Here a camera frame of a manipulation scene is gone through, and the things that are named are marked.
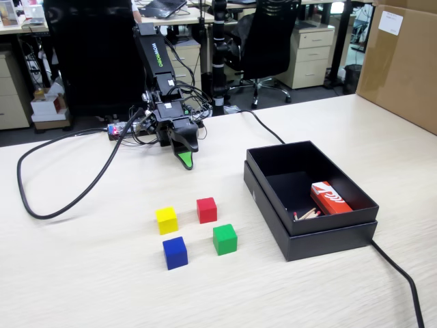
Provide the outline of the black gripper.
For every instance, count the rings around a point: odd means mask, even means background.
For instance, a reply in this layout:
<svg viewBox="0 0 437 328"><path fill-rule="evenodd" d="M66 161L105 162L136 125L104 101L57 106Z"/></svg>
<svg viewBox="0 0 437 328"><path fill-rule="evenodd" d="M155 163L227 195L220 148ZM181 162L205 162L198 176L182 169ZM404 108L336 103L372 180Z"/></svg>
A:
<svg viewBox="0 0 437 328"><path fill-rule="evenodd" d="M175 157L187 170L192 170L193 153L199 151L198 126L188 116L158 121L156 136L161 147L172 147Z"/></svg>

